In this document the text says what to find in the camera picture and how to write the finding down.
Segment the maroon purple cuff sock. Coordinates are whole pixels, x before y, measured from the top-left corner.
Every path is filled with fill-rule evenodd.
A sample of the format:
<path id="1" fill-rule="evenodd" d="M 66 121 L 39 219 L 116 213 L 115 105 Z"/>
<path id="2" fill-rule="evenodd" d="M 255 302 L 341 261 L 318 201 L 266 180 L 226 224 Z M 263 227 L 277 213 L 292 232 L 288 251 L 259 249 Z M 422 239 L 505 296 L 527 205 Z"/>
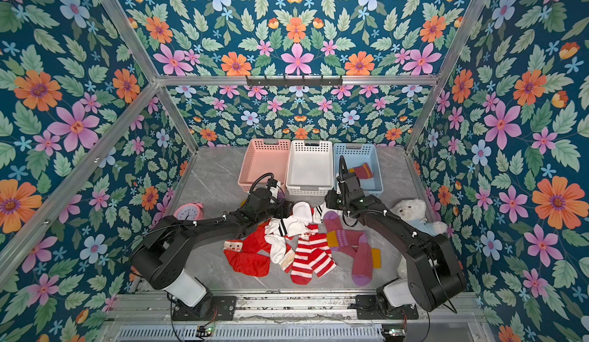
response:
<path id="1" fill-rule="evenodd" d="M 360 180 L 368 180 L 374 178 L 374 173 L 369 164 L 356 166 L 348 170 L 349 173 L 354 173 Z"/>

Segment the white sock black stripes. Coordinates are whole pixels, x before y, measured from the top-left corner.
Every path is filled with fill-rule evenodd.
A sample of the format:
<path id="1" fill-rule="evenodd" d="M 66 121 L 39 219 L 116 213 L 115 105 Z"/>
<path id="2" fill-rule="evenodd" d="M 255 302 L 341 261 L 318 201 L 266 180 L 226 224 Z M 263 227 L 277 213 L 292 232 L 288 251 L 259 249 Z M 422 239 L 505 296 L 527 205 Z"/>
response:
<path id="1" fill-rule="evenodd" d="M 323 204 L 312 208 L 312 222 L 314 224 L 321 224 L 327 212 L 331 211 L 324 202 Z"/>

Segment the maroon sock yellow heel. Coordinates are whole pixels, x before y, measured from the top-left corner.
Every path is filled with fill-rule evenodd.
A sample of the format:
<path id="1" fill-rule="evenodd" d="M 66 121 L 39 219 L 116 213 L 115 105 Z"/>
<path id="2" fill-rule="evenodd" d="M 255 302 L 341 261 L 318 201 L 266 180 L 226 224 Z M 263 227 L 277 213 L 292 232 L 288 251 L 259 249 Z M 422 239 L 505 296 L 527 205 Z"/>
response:
<path id="1" fill-rule="evenodd" d="M 345 229 L 341 223 L 341 217 L 336 211 L 326 212 L 323 223 L 327 230 L 327 241 L 331 250 L 354 258 L 360 245 L 360 238 L 364 233 Z"/>

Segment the red santa sock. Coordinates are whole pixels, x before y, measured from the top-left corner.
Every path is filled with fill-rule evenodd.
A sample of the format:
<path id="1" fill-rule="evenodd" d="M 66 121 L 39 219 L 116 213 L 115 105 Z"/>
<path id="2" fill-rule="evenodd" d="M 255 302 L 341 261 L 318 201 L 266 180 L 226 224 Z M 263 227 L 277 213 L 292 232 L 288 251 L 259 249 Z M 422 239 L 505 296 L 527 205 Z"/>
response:
<path id="1" fill-rule="evenodd" d="M 271 260 L 267 255 L 248 254 L 242 251 L 242 240 L 223 243 L 223 252 L 234 272 L 250 277 L 262 278 L 268 275 Z"/>

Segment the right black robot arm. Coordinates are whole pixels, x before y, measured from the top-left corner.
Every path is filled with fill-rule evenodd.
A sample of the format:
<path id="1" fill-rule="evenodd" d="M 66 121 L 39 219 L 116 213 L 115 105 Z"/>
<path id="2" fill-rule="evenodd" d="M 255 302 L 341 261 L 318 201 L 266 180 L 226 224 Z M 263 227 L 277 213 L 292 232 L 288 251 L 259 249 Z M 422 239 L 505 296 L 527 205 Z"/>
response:
<path id="1" fill-rule="evenodd" d="M 417 305 L 431 312 L 466 290 L 466 278 L 454 247 L 444 235 L 429 235 L 394 214 L 373 195 L 366 195 L 360 179 L 351 173 L 342 156 L 338 163 L 337 186 L 325 201 L 330 209 L 357 219 L 391 243 L 406 260 L 406 278 L 393 280 L 378 293 L 388 308 Z"/>

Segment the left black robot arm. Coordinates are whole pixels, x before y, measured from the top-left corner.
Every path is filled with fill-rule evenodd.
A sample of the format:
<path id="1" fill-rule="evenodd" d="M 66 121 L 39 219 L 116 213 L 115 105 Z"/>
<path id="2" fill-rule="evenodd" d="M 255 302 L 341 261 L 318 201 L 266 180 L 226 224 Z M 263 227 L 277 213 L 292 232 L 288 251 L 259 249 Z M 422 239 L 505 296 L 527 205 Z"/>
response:
<path id="1" fill-rule="evenodd" d="M 265 173 L 250 186 L 248 198 L 235 211 L 199 221 L 163 217 L 133 250 L 131 265 L 153 289 L 165 291 L 184 307 L 201 307 L 212 294 L 186 269 L 191 252 L 213 242 L 244 238 L 262 222 L 285 215 L 292 203 L 279 199 L 274 188 L 282 189 L 272 173 Z"/>

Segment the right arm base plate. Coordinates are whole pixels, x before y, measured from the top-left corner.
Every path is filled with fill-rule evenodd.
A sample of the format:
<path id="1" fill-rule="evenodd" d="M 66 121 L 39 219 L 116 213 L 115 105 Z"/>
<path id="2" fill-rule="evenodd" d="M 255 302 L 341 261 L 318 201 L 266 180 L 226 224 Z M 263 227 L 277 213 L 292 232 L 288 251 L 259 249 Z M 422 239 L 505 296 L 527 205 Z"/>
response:
<path id="1" fill-rule="evenodd" d="M 417 320 L 419 313 L 414 305 L 394 307 L 384 296 L 377 294 L 357 295 L 349 306 L 359 320 Z"/>

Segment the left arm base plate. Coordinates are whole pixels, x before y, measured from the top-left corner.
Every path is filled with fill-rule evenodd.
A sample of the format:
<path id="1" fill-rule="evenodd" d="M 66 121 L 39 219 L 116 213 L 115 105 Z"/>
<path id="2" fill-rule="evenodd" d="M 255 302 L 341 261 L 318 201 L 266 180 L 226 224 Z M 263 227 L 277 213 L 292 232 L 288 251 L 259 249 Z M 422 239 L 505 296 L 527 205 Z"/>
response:
<path id="1" fill-rule="evenodd" d="M 236 312 L 237 297 L 207 295 L 196 306 L 189 307 L 175 301 L 173 321 L 232 321 Z"/>

